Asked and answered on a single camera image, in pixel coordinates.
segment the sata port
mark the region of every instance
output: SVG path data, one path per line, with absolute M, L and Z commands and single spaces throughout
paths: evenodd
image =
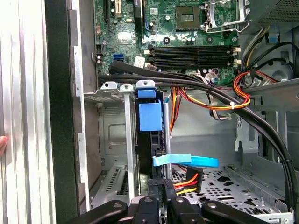
M 125 56 L 123 54 L 114 54 L 113 60 L 123 62 L 125 60 Z

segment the cable tie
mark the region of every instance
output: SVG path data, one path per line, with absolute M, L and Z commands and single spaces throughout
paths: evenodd
M 290 59 L 288 57 L 284 58 L 285 59 L 285 64 L 284 65 L 287 65 L 290 63 Z
M 232 110 L 235 108 L 235 103 L 234 102 L 230 102 L 229 103 L 232 106 Z
M 232 119 L 232 115 L 230 113 L 228 113 L 228 120 Z
M 210 95 L 210 91 L 215 87 L 215 84 L 214 83 L 211 83 L 210 85 L 210 89 L 206 92 L 207 94 Z
M 293 160 L 292 159 L 290 159 L 290 160 L 282 160 L 280 163 L 289 163 L 289 162 L 293 162 Z

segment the white cable tie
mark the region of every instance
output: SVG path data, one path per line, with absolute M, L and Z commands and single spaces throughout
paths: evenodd
M 235 108 L 235 103 L 234 102 L 230 102 L 229 103 L 232 106 L 232 110 Z
M 230 113 L 228 113 L 228 120 L 232 119 L 232 115 Z

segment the side panel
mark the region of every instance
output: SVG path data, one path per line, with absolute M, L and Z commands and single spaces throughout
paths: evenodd
M 44 1 L 1 1 L 0 21 L 0 223 L 56 223 Z

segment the black plastic handle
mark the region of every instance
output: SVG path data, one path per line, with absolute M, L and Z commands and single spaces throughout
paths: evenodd
M 230 224 L 268 224 L 259 218 L 234 209 L 218 201 L 208 201 L 202 204 L 202 215 L 216 223 Z
M 66 224 L 108 224 L 121 219 L 127 212 L 126 203 L 113 200 L 66 222 Z

